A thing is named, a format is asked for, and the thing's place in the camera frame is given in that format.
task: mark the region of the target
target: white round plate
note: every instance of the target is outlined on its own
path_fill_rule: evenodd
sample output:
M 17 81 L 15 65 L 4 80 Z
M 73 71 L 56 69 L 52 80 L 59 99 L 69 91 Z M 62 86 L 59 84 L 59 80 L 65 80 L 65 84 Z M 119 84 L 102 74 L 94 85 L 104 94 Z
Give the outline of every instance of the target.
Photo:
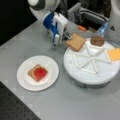
M 90 58 L 86 57 L 89 53 L 89 51 L 86 50 L 86 45 L 89 46 L 89 50 L 92 54 Z M 107 55 L 104 52 L 101 52 L 97 58 L 107 62 L 94 60 L 94 57 L 96 57 L 94 55 L 98 52 L 98 50 L 101 51 L 101 48 L 105 48 L 107 51 L 113 49 L 114 47 L 107 42 L 105 42 L 102 47 L 95 47 L 90 44 L 90 38 L 86 38 L 86 43 L 79 52 L 76 53 L 68 48 L 64 54 L 64 67 L 68 74 L 78 82 L 88 85 L 100 85 L 112 80 L 112 78 L 114 78 L 119 72 L 120 61 L 110 61 L 110 63 L 108 63 L 110 59 L 108 60 L 106 58 Z M 84 62 L 88 61 L 88 59 L 91 60 L 91 58 L 94 60 L 95 64 L 91 61 L 91 63 L 88 62 L 90 64 L 80 67 Z
M 48 71 L 48 74 L 39 82 L 36 82 L 28 75 L 28 71 L 37 64 Z M 39 91 L 50 87 L 56 81 L 58 74 L 58 65 L 52 58 L 47 56 L 34 56 L 25 60 L 20 65 L 17 71 L 17 79 L 23 88 L 31 91 Z

